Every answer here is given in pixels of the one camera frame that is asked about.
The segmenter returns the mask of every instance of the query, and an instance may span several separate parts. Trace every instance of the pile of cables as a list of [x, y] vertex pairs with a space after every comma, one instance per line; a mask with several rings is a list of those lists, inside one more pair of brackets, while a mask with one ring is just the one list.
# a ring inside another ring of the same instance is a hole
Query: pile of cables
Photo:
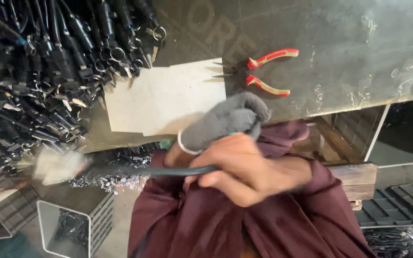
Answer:
[[75, 148], [81, 110], [151, 68], [165, 37], [146, 0], [0, 1], [0, 172], [38, 145]]

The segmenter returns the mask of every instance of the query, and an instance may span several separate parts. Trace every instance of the sleeve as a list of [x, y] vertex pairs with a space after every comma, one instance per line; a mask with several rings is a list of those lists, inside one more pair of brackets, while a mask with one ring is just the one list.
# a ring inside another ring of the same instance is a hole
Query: sleeve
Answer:
[[310, 161], [313, 179], [300, 191], [294, 193], [295, 200], [301, 205], [307, 217], [312, 221], [324, 239], [343, 250], [340, 243], [346, 238], [354, 242], [364, 253], [376, 257], [369, 248], [361, 231], [350, 202], [342, 188], [342, 181], [318, 161]]

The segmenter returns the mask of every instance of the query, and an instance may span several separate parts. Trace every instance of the pliers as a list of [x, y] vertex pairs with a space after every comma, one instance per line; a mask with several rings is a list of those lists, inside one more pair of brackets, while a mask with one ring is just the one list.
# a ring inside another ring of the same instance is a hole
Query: pliers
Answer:
[[[299, 55], [299, 50], [293, 49], [293, 48], [284, 48], [284, 49], [274, 51], [272, 53], [268, 53], [267, 55], [265, 55], [265, 56], [263, 56], [263, 57], [261, 57], [257, 60], [249, 58], [248, 63], [247, 63], [246, 66], [251, 70], [251, 69], [259, 67], [259, 66], [265, 64], [266, 62], [269, 62], [269, 61], [271, 61], [275, 58], [278, 58], [278, 57], [282, 57], [282, 56], [296, 57], [298, 55]], [[224, 77], [227, 77], [227, 76], [236, 75], [237, 73], [241, 72], [244, 69], [244, 67], [229, 66], [229, 65], [225, 65], [225, 64], [221, 64], [221, 63], [216, 63], [216, 62], [215, 62], [215, 64], [221, 65], [221, 66], [231, 70], [230, 73], [225, 73], [225, 74], [222, 74], [222, 75], [214, 76], [216, 78], [224, 78]], [[257, 87], [263, 89], [264, 91], [267, 91], [270, 94], [277, 95], [277, 96], [280, 96], [280, 97], [287, 97], [290, 94], [289, 90], [278, 90], [278, 89], [270, 87], [269, 85], [263, 83], [260, 79], [258, 79], [256, 76], [254, 76], [252, 74], [249, 74], [246, 77], [245, 84], [247, 86], [250, 85], [250, 84], [255, 84]]]

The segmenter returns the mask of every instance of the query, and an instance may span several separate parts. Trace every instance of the white wristband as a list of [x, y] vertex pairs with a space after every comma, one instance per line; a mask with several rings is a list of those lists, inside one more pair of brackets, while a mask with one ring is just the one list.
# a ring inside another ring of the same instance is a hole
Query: white wristband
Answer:
[[191, 151], [191, 150], [186, 149], [186, 147], [184, 147], [183, 143], [181, 142], [181, 133], [182, 133], [182, 131], [179, 130], [178, 131], [178, 144], [179, 144], [181, 150], [183, 150], [184, 152], [186, 152], [187, 154], [190, 154], [190, 155], [198, 155], [203, 151], [203, 150], [200, 150], [200, 151], [193, 151], [192, 150]]

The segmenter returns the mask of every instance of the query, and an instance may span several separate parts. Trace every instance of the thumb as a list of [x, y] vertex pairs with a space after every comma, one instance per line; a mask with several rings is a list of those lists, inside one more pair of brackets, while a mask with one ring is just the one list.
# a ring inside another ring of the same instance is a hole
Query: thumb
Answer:
[[218, 170], [199, 179], [199, 186], [214, 187], [224, 193], [233, 203], [248, 207], [261, 201], [258, 193], [229, 174]]

